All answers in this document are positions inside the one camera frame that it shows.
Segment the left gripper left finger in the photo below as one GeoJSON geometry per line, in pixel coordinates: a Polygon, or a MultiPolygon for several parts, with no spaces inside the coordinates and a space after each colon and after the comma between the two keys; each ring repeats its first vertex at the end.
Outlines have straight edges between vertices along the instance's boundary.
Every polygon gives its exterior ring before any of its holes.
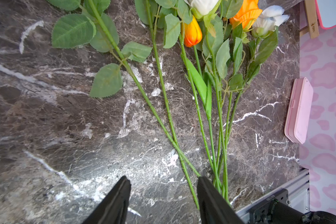
{"type": "Polygon", "coordinates": [[[127,218],[131,183],[122,176],[84,224],[124,224],[127,218]]]}

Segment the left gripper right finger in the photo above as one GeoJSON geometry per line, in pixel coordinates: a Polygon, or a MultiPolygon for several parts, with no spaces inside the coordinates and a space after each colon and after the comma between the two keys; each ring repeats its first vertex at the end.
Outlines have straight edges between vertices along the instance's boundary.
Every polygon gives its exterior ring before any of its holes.
{"type": "Polygon", "coordinates": [[[197,184],[197,196],[202,224],[242,224],[230,205],[215,189],[211,181],[200,176],[197,184]]]}

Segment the pink pencil case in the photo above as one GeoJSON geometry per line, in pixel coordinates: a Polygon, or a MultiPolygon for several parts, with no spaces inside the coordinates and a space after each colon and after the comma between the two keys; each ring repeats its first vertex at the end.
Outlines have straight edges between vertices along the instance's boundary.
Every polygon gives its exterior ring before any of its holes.
{"type": "Polygon", "coordinates": [[[285,136],[293,143],[303,144],[307,139],[313,94],[307,78],[294,80],[284,127],[285,136]]]}

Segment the large orange rose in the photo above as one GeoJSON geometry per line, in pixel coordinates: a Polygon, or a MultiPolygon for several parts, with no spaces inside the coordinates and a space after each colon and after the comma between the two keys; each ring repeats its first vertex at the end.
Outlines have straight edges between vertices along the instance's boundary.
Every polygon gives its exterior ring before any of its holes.
{"type": "Polygon", "coordinates": [[[178,153],[183,171],[188,177],[187,168],[200,176],[194,165],[184,155],[178,145],[174,123],[169,108],[169,100],[166,93],[163,73],[159,61],[158,47],[156,44],[156,29],[160,11],[163,7],[159,1],[134,1],[135,9],[139,19],[149,26],[152,47],[137,42],[128,42],[122,49],[119,48],[119,37],[117,29],[111,18],[105,14],[110,6],[110,1],[49,1],[59,9],[68,12],[54,24],[51,33],[51,44],[56,49],[73,49],[86,44],[91,45],[101,53],[109,52],[118,63],[111,63],[102,67],[96,74],[90,90],[92,98],[106,98],[115,95],[123,86],[121,68],[124,67],[133,81],[136,83],[145,102],[148,104],[159,125],[172,143],[178,153]],[[161,91],[164,97],[164,104],[167,111],[170,130],[168,131],[159,117],[156,109],[148,99],[142,85],[134,74],[129,61],[144,62],[147,57],[154,53],[156,66],[159,74],[161,91]]]}

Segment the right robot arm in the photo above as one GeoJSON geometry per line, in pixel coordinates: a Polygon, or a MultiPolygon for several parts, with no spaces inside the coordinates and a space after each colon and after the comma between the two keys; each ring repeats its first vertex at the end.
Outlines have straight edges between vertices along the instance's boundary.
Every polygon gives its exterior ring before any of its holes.
{"type": "Polygon", "coordinates": [[[270,224],[336,224],[336,215],[325,211],[301,213],[277,200],[270,203],[270,224]]]}

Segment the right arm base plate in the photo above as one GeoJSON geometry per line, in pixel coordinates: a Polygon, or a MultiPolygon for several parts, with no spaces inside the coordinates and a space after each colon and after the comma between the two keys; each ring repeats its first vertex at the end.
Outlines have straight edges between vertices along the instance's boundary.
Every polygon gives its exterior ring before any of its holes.
{"type": "Polygon", "coordinates": [[[257,203],[249,210],[249,224],[271,224],[273,206],[276,203],[287,205],[288,190],[281,189],[257,203]]]}

